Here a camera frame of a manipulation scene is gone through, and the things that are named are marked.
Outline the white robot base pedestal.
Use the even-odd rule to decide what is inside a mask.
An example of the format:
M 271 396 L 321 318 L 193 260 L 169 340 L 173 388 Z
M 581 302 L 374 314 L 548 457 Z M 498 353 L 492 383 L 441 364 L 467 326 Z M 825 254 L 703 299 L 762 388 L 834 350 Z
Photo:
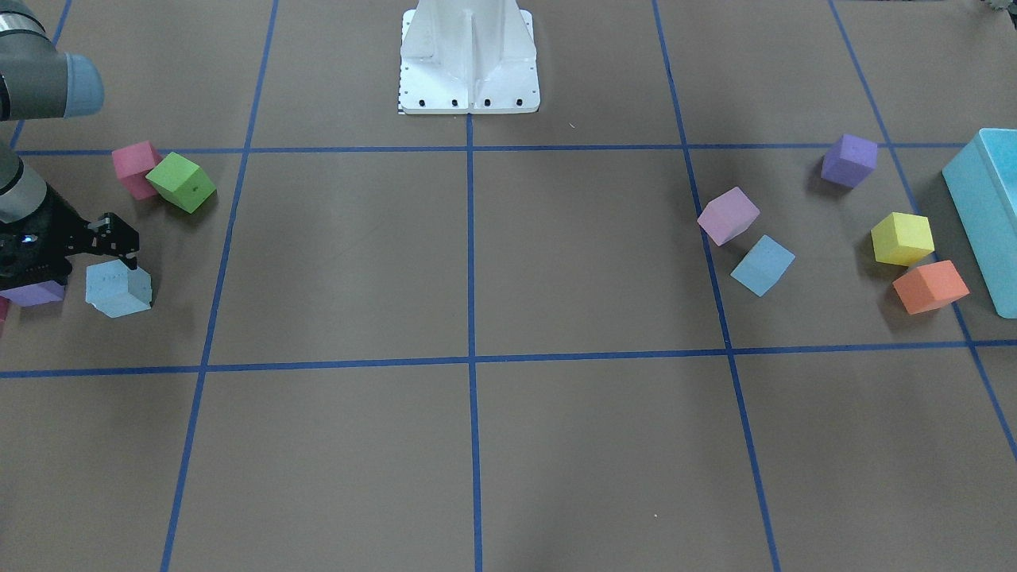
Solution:
M 516 1 L 420 1 L 400 27 L 397 109 L 407 115 L 540 108 L 534 19 Z

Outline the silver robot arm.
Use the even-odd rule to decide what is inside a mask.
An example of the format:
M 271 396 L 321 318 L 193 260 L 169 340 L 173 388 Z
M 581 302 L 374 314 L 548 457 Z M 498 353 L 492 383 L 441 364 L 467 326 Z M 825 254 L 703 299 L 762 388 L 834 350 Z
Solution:
M 73 118 L 98 113 L 104 84 L 89 58 L 62 53 L 21 1 L 1 3 L 2 120 Z M 81 218 L 10 145 L 1 156 L 2 290 L 66 284 L 68 258 L 117 258 L 137 268 L 141 236 L 114 213 Z

